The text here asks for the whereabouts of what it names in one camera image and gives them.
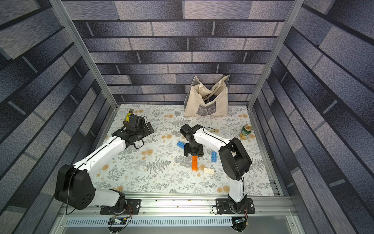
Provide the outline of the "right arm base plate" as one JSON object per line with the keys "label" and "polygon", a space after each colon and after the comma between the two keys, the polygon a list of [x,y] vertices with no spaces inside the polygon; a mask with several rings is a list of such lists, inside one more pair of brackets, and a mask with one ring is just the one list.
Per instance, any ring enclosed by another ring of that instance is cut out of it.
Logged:
{"label": "right arm base plate", "polygon": [[215,213],[221,214],[254,214],[255,207],[252,199],[244,198],[241,202],[232,199],[216,199]]}

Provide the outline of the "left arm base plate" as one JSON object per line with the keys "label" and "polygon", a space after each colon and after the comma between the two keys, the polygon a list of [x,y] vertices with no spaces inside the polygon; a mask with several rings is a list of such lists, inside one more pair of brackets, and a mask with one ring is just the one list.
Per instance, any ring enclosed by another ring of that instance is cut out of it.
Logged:
{"label": "left arm base plate", "polygon": [[137,215],[139,214],[141,199],[123,199],[115,206],[102,206],[101,215]]}

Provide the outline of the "white lego brick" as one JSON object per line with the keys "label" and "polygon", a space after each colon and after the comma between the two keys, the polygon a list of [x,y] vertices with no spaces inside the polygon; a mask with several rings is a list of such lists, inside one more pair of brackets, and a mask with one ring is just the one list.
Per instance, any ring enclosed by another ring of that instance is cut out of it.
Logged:
{"label": "white lego brick", "polygon": [[215,174],[215,170],[212,169],[212,168],[204,168],[204,173],[205,174],[208,174],[208,175],[214,175]]}

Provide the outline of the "orange lego brick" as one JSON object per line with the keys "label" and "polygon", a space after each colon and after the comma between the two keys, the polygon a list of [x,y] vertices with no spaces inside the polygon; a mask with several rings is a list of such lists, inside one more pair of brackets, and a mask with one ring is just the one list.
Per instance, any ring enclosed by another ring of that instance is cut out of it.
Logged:
{"label": "orange lego brick", "polygon": [[197,162],[198,162],[198,157],[197,156],[193,156],[192,157],[192,164],[193,165],[197,165]]}
{"label": "orange lego brick", "polygon": [[193,163],[193,164],[192,164],[192,170],[193,170],[193,171],[197,171],[197,170],[198,170],[198,165],[197,165],[197,163]]}

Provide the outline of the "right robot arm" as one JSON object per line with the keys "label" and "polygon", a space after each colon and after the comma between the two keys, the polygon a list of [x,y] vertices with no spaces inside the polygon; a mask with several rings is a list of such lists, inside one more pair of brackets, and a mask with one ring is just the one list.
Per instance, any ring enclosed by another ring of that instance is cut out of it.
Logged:
{"label": "right robot arm", "polygon": [[246,202],[243,177],[249,172],[252,160],[238,138],[223,138],[211,133],[208,129],[200,125],[190,127],[187,124],[181,127],[180,133],[187,140],[184,146],[184,156],[203,157],[204,148],[216,152],[225,174],[231,179],[228,193],[230,204],[239,209]]}

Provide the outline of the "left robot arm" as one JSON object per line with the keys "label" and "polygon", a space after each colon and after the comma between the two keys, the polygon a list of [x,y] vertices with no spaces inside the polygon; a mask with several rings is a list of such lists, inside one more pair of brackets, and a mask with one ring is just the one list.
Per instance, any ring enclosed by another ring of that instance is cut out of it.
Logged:
{"label": "left robot arm", "polygon": [[139,127],[122,127],[84,159],[74,165],[62,166],[57,174],[55,199],[74,210],[98,206],[101,214],[119,215],[125,212],[128,207],[125,194],[113,189],[95,188],[92,179],[117,154],[153,133],[149,122]]}

